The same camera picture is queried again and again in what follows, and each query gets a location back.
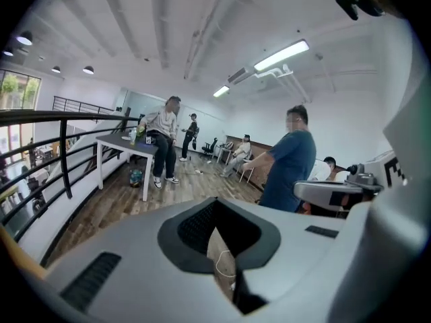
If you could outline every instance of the man in blue t-shirt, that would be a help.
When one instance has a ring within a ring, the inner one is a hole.
[[[243,171],[274,162],[268,174],[261,206],[295,212],[300,199],[294,196],[294,183],[306,180],[316,159],[316,145],[308,131],[308,115],[304,106],[288,110],[284,135],[268,152],[242,166]]]

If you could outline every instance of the shoe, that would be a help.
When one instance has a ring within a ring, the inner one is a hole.
[[[157,189],[162,189],[162,182],[160,181],[160,177],[154,177],[154,186]]]
[[[174,183],[174,184],[178,184],[180,181],[178,180],[178,178],[175,178],[175,176],[174,177],[171,177],[171,178],[166,178],[165,177],[165,180],[167,180],[167,181],[169,181],[169,182],[171,182],[171,183]]]

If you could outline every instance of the metal railing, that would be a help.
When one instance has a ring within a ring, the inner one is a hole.
[[[53,111],[85,112],[88,114],[109,115],[114,110],[77,100],[70,100],[69,98],[54,96]]]
[[[120,121],[117,128],[111,128],[111,129],[99,129],[97,131],[88,131],[83,133],[77,133],[72,135],[66,135],[66,127],[67,127],[67,121],[68,120],[118,120]],[[40,196],[42,194],[42,191],[48,188],[50,185],[55,183],[56,181],[63,179],[64,188],[60,189],[59,192],[53,195],[52,198],[50,198],[35,214],[22,226],[16,235],[14,235],[15,241],[20,240],[20,238],[24,235],[24,233],[28,230],[28,228],[40,217],[42,216],[46,210],[64,193],[66,193],[67,197],[69,199],[72,198],[72,191],[71,187],[78,181],[80,181],[82,178],[87,176],[90,172],[96,169],[97,165],[92,162],[92,165],[88,168],[86,168],[85,172],[77,177],[75,180],[70,182],[69,180],[69,173],[73,171],[74,169],[84,165],[86,162],[92,161],[94,158],[96,158],[95,152],[93,152],[93,155],[90,157],[85,158],[84,160],[80,161],[79,163],[68,167],[67,166],[67,157],[70,155],[76,154],[78,152],[81,152],[85,149],[89,149],[93,147],[94,149],[97,146],[97,143],[92,143],[90,145],[86,145],[84,147],[80,147],[78,149],[74,149],[73,151],[67,152],[66,151],[66,140],[73,138],[73,137],[81,137],[84,135],[94,134],[94,133],[102,133],[102,132],[111,132],[115,133],[117,131],[124,131],[125,129],[133,128],[132,127],[126,127],[127,121],[136,121],[138,122],[138,118],[130,118],[130,117],[124,117],[124,116],[113,116],[113,115],[103,115],[103,114],[90,114],[90,113],[83,113],[83,112],[54,112],[54,111],[33,111],[33,110],[10,110],[10,111],[4,111],[0,112],[0,127],[9,126],[12,124],[24,124],[24,123],[35,123],[35,122],[49,122],[49,121],[60,121],[60,133],[59,137],[55,137],[52,139],[39,141],[33,144],[29,144],[17,149],[14,149],[12,151],[9,151],[7,153],[3,153],[0,155],[0,161],[3,161],[3,159],[9,158],[15,154],[23,153],[25,151],[28,151],[29,149],[35,149],[36,147],[40,147],[43,145],[51,144],[54,142],[59,141],[60,142],[60,156],[54,157],[43,164],[34,166],[32,169],[22,173],[21,175],[15,177],[12,180],[9,180],[8,182],[2,184],[0,186],[0,194],[5,192],[6,190],[10,189],[13,185],[17,184],[20,180],[24,180],[28,178],[30,175],[32,175],[34,172],[37,172],[40,169],[43,169],[47,167],[48,165],[51,165],[55,162],[60,161],[61,165],[61,173],[56,175],[54,178],[51,178],[47,182],[45,182],[42,186],[39,186],[37,189],[31,191],[31,193],[24,198],[19,204],[17,204],[11,211],[7,212],[3,218],[1,218],[0,223],[3,225],[6,225],[11,219],[22,209],[25,209],[27,203],[29,203],[32,199],[35,199],[37,196]],[[112,151],[111,148],[106,147],[103,150],[103,153],[106,153],[108,151]],[[113,154],[109,155],[105,160],[103,160],[102,163],[106,163],[107,161],[111,160],[114,157],[119,157],[119,154],[121,151],[115,151]]]

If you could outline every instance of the cable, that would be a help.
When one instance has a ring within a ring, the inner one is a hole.
[[[218,262],[220,262],[220,259],[222,258],[222,254],[224,253],[224,252],[230,252],[230,250],[223,250],[222,252],[220,252],[220,256],[218,256],[218,261],[217,261],[217,263],[215,264],[215,269],[217,269],[217,272],[219,272],[221,275],[223,275],[224,277],[235,277],[236,275],[226,275],[226,274],[223,274],[221,271],[219,271],[218,270],[218,268],[217,268],[217,265],[218,265]]]

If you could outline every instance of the ceiling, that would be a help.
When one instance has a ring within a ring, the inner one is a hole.
[[[30,54],[3,59],[50,74],[58,65],[65,78],[92,65],[97,79],[139,92],[214,100],[230,75],[303,38],[310,50],[284,61],[294,78],[252,77],[219,100],[312,99],[376,89],[374,20],[360,11],[352,21],[335,0],[38,0],[9,43],[30,30]]]

